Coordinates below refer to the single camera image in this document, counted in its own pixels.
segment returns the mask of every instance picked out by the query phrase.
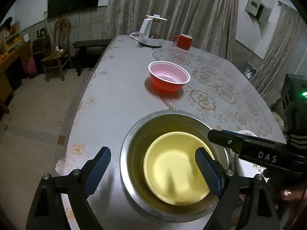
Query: white cable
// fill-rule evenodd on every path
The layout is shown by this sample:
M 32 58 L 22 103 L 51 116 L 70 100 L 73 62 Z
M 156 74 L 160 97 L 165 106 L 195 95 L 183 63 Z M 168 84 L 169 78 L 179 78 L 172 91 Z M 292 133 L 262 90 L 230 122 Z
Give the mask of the white cable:
M 140 33 L 140 32 L 133 32 L 133 33 L 130 34 L 130 37 L 131 37 L 133 40 L 138 41 L 139 39 L 138 39 L 138 38 L 135 38 L 133 35 L 134 35 L 134 34 L 135 34 L 135 35 L 136 35 L 136 34 L 139 35 L 139 33 Z
M 48 22 L 47 22 L 47 18 L 45 18 L 45 20 L 46 20 L 46 23 L 47 23 L 47 28 L 48 28 L 48 33 L 49 33 L 49 36 L 50 36 L 50 38 L 51 38 L 51 40 L 52 40 L 52 42 L 56 45 L 56 47 L 57 47 L 57 44 L 53 41 L 53 39 L 52 39 L 52 36 L 51 36 L 51 34 L 50 34 L 50 31 L 49 31 L 49 26 L 48 26 Z

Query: pink object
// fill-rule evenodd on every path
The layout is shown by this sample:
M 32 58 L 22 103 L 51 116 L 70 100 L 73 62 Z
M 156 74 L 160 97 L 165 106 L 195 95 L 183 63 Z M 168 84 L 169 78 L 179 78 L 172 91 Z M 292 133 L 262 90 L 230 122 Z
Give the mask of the pink object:
M 34 78 L 38 74 L 33 57 L 29 58 L 29 62 L 28 62 L 28 65 L 27 65 L 27 73 L 30 76 L 30 78 Z
M 154 61 L 148 65 L 150 79 L 159 92 L 173 93 L 190 81 L 190 74 L 181 66 L 168 61 Z

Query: kettle lid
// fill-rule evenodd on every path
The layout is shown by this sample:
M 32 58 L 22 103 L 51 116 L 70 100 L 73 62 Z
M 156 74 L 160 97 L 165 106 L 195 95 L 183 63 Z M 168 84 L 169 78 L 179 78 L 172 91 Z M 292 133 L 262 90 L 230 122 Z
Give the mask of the kettle lid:
M 160 17 L 159 15 L 154 14 L 153 16 L 147 16 L 148 18 L 153 18 L 155 20 L 160 20 L 160 21 L 167 21 L 167 19 L 164 19 Z

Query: yellow bowl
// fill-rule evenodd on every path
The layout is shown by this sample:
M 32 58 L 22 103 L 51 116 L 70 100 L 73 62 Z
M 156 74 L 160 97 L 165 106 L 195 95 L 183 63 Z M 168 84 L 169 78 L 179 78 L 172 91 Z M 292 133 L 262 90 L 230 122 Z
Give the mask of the yellow bowl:
M 195 162 L 195 151 L 209 147 L 198 137 L 181 131 L 161 135 L 149 146 L 144 158 L 144 176 L 150 190 L 171 205 L 190 205 L 209 193 Z

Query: metal bowl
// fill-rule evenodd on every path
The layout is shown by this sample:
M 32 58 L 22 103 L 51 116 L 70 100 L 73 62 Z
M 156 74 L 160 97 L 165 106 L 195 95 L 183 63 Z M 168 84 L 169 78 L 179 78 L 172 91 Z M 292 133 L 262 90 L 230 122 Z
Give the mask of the metal bowl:
M 131 128 L 122 145 L 120 171 L 128 193 L 141 208 L 159 219 L 171 222 L 196 220 L 215 209 L 218 198 L 211 193 L 191 205 L 167 204 L 151 192 L 143 173 L 143 161 L 148 147 L 157 137 L 171 131 L 184 131 L 199 137 L 208 145 L 215 160 L 228 169 L 229 157 L 225 148 L 210 143 L 207 138 L 211 129 L 194 114 L 174 110 L 149 114 Z

